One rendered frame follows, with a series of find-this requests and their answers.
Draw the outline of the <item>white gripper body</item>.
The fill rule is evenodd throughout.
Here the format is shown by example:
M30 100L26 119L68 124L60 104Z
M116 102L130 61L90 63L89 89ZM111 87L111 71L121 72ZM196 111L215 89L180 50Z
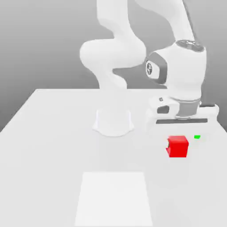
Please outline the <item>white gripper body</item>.
M153 126L153 132L158 135L201 135L209 126L208 119L158 119Z

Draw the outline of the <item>small red cube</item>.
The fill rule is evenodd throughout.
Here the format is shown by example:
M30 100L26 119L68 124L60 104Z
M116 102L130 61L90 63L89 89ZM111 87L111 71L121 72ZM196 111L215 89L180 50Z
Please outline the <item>small red cube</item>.
M166 148L169 157L187 157L189 142L185 136L169 136Z

